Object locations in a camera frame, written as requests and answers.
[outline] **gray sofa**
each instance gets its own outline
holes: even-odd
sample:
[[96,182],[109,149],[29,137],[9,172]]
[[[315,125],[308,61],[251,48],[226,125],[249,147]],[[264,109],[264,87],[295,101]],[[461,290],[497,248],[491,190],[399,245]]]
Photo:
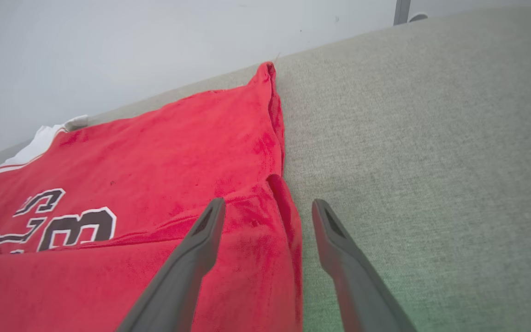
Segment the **gray sofa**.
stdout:
[[[304,330],[341,330],[310,217],[324,198],[419,331],[531,331],[531,9],[430,18],[275,65],[284,177],[303,225]],[[256,68],[91,122],[233,88]]]

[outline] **jersey number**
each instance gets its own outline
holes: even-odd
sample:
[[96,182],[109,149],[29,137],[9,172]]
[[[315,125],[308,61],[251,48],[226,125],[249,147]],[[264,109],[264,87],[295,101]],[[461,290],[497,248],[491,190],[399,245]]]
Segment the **jersey number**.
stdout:
[[[34,196],[34,198],[28,198],[26,203],[13,216],[21,216],[33,209],[35,213],[50,212],[54,210],[63,195],[65,195],[65,191],[61,188],[44,191]],[[46,220],[46,217],[29,219],[26,225],[28,228],[26,233],[0,235],[0,244],[26,243]],[[40,238],[38,251],[55,248],[56,246],[53,245],[54,238],[60,234],[65,235],[64,246],[74,246],[77,244],[82,231],[88,228],[93,229],[91,238],[89,240],[82,240],[80,243],[109,240],[114,237],[115,227],[116,216],[106,206],[86,210],[82,214],[68,214],[66,216],[53,217]]]

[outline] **red fabric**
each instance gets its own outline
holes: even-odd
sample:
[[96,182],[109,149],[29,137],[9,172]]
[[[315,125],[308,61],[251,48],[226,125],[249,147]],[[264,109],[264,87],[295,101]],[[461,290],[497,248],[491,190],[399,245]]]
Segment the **red fabric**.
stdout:
[[[0,173],[0,240],[16,239],[0,242],[0,331],[114,330],[214,197],[227,203],[223,236],[192,330],[301,330],[301,223],[282,179],[275,77],[265,63],[246,86],[61,132]],[[52,189],[58,199],[27,208]],[[109,240],[88,242],[101,226],[77,227],[74,245],[72,231],[51,233],[97,212],[113,215]],[[12,236],[33,221],[27,240]]]

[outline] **white stripe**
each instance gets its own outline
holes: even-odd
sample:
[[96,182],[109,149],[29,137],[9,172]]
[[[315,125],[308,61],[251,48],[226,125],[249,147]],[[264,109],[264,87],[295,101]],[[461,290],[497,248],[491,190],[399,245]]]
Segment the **white stripe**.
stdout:
[[34,158],[33,160],[31,160],[27,164],[23,164],[23,165],[19,165],[19,166],[6,166],[6,167],[3,167],[3,168],[0,168],[0,173],[7,172],[7,171],[13,171],[13,170],[19,170],[20,168],[23,168],[24,166],[27,166],[27,165],[31,164],[34,160],[38,160],[38,158],[40,158],[40,157],[42,157],[42,156],[38,156],[38,157]]

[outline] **wall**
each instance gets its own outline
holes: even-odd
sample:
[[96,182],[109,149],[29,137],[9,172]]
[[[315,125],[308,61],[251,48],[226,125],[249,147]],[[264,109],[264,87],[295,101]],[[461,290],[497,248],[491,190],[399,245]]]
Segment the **wall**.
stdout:
[[394,0],[0,0],[0,150],[41,125],[389,27],[394,10]]
[[531,0],[411,0],[409,19],[418,13],[440,17],[480,8],[531,7]]

